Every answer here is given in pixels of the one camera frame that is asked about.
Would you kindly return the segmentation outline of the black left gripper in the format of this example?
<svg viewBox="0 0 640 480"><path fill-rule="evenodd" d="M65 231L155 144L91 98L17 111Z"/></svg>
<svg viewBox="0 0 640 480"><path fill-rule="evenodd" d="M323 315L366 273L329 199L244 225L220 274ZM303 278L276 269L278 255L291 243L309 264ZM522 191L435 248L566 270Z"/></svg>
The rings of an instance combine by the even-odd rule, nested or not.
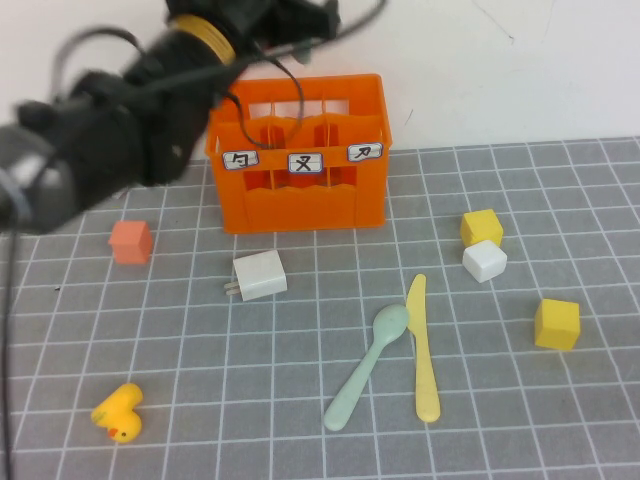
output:
<svg viewBox="0 0 640 480"><path fill-rule="evenodd" d="M272 49L295 43L292 25L299 7L299 1L225 1L225 22L235 53L247 54L255 45Z"/></svg>

